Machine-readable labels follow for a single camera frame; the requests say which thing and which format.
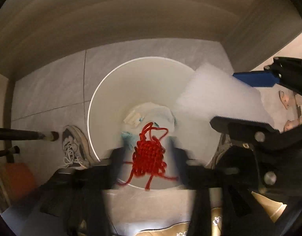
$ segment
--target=shoe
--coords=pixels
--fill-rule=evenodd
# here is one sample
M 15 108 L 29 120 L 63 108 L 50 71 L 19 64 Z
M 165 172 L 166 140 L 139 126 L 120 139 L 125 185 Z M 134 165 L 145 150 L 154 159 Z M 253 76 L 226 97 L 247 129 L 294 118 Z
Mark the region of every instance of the shoe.
M 64 168 L 87 169 L 92 160 L 84 134 L 75 126 L 67 125 L 62 133 L 62 148 L 65 153 Z

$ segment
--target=white foam sheet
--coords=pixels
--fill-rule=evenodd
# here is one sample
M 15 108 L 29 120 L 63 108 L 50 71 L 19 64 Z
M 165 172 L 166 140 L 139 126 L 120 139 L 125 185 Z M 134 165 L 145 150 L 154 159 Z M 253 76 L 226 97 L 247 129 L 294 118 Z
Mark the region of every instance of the white foam sheet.
M 209 63 L 196 70 L 185 91 L 177 99 L 174 110 L 187 113 L 197 121 L 210 121 L 215 116 L 221 116 L 274 126 L 257 89 Z

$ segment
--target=white shoelace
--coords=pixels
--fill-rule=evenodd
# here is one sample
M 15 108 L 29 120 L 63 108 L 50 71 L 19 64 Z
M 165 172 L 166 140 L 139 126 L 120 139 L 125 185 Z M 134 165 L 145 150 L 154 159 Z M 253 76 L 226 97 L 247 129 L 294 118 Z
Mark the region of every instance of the white shoelace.
M 79 157 L 74 156 L 74 152 L 77 149 L 77 145 L 75 143 L 67 143 L 65 145 L 65 157 L 63 158 L 63 162 L 65 163 L 65 167 L 68 168 L 73 163 L 78 163 L 82 168 L 87 168 L 82 164 L 82 162 L 79 160 Z

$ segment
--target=red knotted cord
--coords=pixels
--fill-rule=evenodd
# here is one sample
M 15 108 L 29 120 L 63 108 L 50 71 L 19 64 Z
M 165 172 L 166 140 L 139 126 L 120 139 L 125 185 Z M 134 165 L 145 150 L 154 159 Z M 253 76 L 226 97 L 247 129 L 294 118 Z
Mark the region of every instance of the red knotted cord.
M 129 184 L 134 175 L 140 177 L 145 174 L 150 174 L 145 190 L 150 190 L 150 184 L 154 176 L 159 176 L 168 180 L 177 180 L 177 177 L 168 177 L 164 175 L 167 164 L 163 161 L 165 149 L 162 147 L 160 141 L 169 131 L 167 128 L 156 128 L 152 127 L 152 125 L 153 122 L 149 122 L 139 134 L 140 140 L 137 141 L 137 146 L 135 146 L 132 162 L 125 162 L 126 164 L 132 164 L 130 176 L 127 182 L 119 183 L 120 185 Z M 155 136 L 151 136 L 151 130 L 166 130 L 166 133 L 157 139 Z M 147 140 L 145 136 L 148 131 L 150 140 Z

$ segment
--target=gray sneaker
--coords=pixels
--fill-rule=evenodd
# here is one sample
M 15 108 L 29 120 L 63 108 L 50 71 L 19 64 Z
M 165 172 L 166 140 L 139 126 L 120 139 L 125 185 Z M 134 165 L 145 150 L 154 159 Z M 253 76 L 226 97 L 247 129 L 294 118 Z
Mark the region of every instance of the gray sneaker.
M 63 162 L 65 168 L 77 170 L 90 166 L 88 142 L 84 134 L 75 126 L 65 126 L 62 133 L 62 148 L 65 153 Z

